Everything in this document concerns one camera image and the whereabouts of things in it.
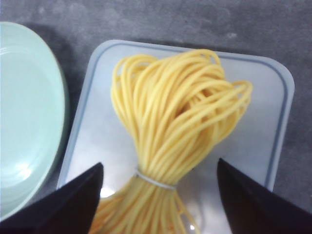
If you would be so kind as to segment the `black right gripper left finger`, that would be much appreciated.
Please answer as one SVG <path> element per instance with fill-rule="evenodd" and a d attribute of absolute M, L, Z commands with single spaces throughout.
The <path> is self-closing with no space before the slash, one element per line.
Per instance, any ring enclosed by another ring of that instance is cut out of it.
<path fill-rule="evenodd" d="M 2 234 L 86 234 L 98 206 L 103 165 L 97 163 L 43 199 L 1 221 Z"/>

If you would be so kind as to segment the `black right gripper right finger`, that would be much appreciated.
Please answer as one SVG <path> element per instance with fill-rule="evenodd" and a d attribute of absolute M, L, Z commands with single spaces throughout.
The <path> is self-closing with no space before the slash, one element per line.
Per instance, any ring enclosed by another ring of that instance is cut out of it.
<path fill-rule="evenodd" d="M 233 234 L 310 234 L 312 215 L 270 192 L 223 159 L 217 164 L 222 205 Z"/>

